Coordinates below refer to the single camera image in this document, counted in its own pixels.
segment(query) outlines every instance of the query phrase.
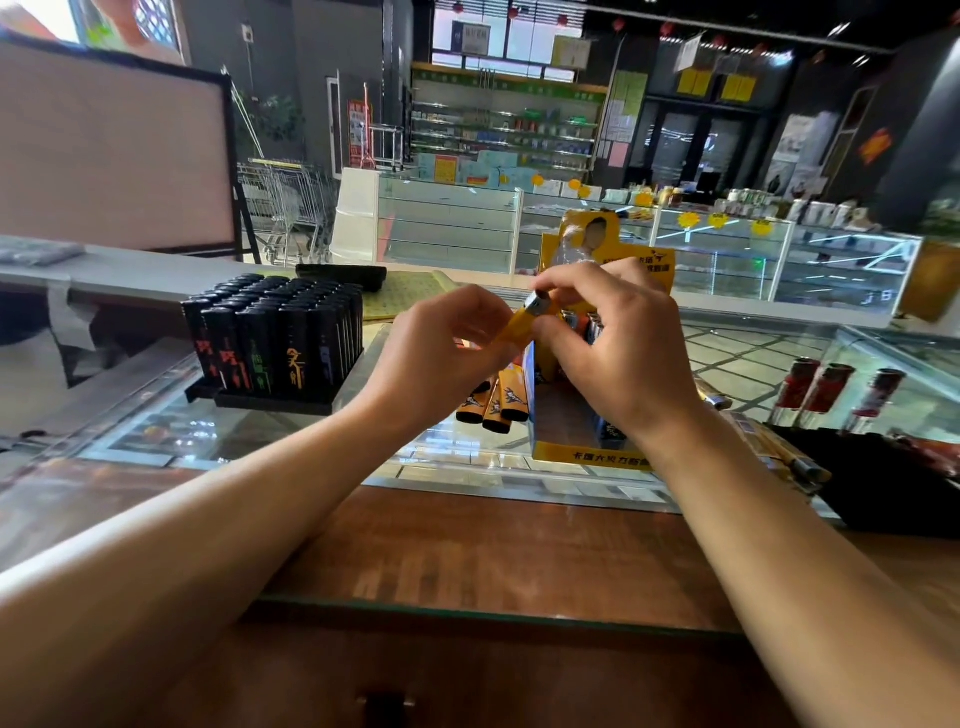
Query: forearm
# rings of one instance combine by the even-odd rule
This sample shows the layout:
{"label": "forearm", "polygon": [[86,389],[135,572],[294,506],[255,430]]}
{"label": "forearm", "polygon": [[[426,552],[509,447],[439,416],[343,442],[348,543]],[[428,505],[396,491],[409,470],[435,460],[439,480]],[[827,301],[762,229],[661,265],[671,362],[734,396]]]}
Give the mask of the forearm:
{"label": "forearm", "polygon": [[930,615],[718,417],[670,435],[650,457],[798,715],[829,728],[951,724],[960,672]]}
{"label": "forearm", "polygon": [[0,574],[0,724],[126,717],[415,434],[349,408]]}

